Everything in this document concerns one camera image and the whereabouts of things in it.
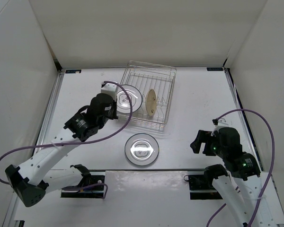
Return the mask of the white plate green rim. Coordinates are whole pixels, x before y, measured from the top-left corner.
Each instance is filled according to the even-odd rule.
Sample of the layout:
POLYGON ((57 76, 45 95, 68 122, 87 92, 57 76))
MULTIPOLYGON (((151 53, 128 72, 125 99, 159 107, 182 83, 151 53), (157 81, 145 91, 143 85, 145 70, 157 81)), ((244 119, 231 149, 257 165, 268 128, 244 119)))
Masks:
POLYGON ((147 133, 137 133, 125 143, 124 153, 129 162, 136 166, 149 166, 158 157, 160 147, 157 140, 147 133))
POLYGON ((129 114, 130 103, 132 104, 133 113, 138 111, 143 101, 141 92, 131 85, 122 85, 122 87, 128 95, 122 89, 117 92, 117 111, 121 114, 129 114))

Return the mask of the beige wooden plate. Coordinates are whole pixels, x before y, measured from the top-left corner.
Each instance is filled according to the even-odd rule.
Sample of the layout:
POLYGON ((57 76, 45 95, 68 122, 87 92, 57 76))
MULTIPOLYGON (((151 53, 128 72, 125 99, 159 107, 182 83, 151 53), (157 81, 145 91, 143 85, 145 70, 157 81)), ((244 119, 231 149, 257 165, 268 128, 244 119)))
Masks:
POLYGON ((150 89, 147 93, 145 107, 149 116, 153 116, 155 114, 157 107, 157 97, 154 89, 150 89))

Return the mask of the wire dish rack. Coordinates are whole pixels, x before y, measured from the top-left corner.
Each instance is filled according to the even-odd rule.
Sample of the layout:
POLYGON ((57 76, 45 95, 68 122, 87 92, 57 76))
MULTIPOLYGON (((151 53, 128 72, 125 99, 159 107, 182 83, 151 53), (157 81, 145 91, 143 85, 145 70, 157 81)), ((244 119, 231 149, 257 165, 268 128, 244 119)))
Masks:
POLYGON ((129 61, 121 79, 127 91, 117 94, 118 116, 127 120, 130 103, 133 113, 131 123, 147 129, 162 131, 169 118, 177 69, 171 66, 129 61))

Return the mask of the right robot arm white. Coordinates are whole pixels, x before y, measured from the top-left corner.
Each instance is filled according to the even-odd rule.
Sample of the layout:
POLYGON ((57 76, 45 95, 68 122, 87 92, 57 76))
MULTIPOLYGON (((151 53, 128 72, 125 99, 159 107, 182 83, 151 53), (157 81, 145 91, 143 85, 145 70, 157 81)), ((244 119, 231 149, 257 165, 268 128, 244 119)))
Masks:
POLYGON ((195 154, 218 156, 223 164, 205 168, 203 183, 215 189, 229 207, 239 227, 275 227, 269 205, 262 192, 261 171, 255 157, 244 152, 235 128, 217 126, 214 131, 199 130, 190 144, 195 154))

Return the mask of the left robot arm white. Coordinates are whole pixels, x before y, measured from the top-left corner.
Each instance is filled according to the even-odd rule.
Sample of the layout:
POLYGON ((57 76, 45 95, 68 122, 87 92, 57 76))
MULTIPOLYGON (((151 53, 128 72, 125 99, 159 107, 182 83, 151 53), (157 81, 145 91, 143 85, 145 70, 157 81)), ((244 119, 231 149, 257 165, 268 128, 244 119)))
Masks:
POLYGON ((5 174, 10 186, 26 207, 36 205, 56 190, 81 191, 91 186, 91 174, 82 164, 67 169, 53 167, 73 149, 98 133, 108 120, 117 119, 116 92, 101 92, 78 110, 50 144, 18 166, 9 165, 5 174))

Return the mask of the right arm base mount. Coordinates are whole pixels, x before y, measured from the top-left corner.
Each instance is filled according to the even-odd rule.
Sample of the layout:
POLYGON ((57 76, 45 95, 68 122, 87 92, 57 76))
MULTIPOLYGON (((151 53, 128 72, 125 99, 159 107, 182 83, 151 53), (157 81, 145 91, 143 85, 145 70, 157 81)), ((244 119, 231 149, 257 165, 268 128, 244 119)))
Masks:
POLYGON ((208 184, 204 175, 185 175, 189 185, 190 200, 221 200, 222 196, 208 184))

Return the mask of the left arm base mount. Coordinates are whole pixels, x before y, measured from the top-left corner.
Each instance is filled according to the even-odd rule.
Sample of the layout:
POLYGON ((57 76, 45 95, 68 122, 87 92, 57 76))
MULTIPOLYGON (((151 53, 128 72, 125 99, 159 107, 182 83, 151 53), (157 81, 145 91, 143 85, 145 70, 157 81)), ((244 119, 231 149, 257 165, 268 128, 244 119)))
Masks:
POLYGON ((105 172, 90 172, 91 177, 88 183, 84 184, 79 189, 75 187, 71 191, 62 190, 61 198, 74 199, 104 199, 107 195, 108 187, 105 182, 105 172))

